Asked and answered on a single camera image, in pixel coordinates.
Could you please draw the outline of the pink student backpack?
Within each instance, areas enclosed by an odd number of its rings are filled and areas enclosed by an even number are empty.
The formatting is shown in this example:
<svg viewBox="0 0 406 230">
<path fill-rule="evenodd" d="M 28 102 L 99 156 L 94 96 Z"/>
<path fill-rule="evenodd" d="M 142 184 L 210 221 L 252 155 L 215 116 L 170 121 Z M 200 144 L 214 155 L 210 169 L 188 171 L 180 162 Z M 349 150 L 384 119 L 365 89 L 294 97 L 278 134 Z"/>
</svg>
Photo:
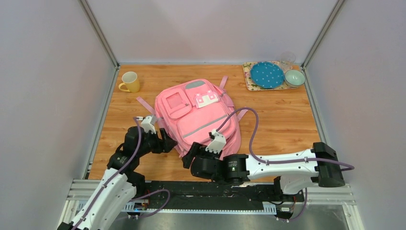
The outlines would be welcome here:
<svg viewBox="0 0 406 230">
<path fill-rule="evenodd" d="M 206 79 L 192 80 L 163 90 L 155 98 L 155 106 L 137 97 L 152 115 L 160 128 L 177 141 L 176 151 L 180 157 L 187 154 L 194 142 L 208 145 L 209 132 L 220 128 L 226 144 L 221 158 L 236 154 L 241 146 L 239 121 L 245 111 L 228 116 L 235 110 L 234 103 L 224 88 L 227 77 L 220 85 Z"/>
</svg>

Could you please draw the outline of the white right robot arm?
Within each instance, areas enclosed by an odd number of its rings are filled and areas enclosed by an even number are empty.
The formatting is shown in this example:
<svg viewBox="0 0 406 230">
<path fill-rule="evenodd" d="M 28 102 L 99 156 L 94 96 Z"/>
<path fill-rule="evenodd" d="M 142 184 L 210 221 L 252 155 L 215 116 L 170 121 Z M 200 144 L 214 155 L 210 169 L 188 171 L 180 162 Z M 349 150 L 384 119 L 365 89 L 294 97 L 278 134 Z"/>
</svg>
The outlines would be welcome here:
<svg viewBox="0 0 406 230">
<path fill-rule="evenodd" d="M 219 184 L 242 184 L 274 176 L 273 194 L 280 201 L 317 183 L 320 187 L 342 187 L 345 165 L 336 151 L 324 142 L 315 142 L 311 149 L 296 153 L 252 156 L 232 154 L 222 160 L 206 146 L 193 143 L 182 157 L 183 167 L 198 178 Z"/>
</svg>

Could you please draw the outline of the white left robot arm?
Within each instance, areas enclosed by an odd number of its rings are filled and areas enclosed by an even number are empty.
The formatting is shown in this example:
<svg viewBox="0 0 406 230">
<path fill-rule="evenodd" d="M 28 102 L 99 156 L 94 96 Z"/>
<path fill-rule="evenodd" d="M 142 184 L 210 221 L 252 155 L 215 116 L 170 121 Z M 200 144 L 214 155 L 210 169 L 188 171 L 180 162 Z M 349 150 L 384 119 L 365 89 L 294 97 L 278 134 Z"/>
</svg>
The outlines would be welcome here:
<svg viewBox="0 0 406 230">
<path fill-rule="evenodd" d="M 146 198 L 145 176 L 135 172 L 139 159 L 148 153 L 168 153 L 177 142 L 161 128 L 155 131 L 130 127 L 110 157 L 107 169 L 85 206 L 60 230 L 107 230 L 132 198 Z"/>
</svg>

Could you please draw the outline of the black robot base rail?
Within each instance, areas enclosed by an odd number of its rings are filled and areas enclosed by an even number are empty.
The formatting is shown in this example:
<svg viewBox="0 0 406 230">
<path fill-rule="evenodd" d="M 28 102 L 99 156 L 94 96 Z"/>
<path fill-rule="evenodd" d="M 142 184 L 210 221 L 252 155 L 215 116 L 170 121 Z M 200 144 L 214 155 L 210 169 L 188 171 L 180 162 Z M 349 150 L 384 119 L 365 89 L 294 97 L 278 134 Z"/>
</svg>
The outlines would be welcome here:
<svg viewBox="0 0 406 230">
<path fill-rule="evenodd" d="M 137 190 L 136 197 L 146 198 L 147 210 L 159 207 L 180 210 L 251 211 L 262 209 L 263 202 L 276 204 L 303 202 L 304 194 L 284 195 L 272 183 L 242 185 L 214 182 L 151 181 Z"/>
</svg>

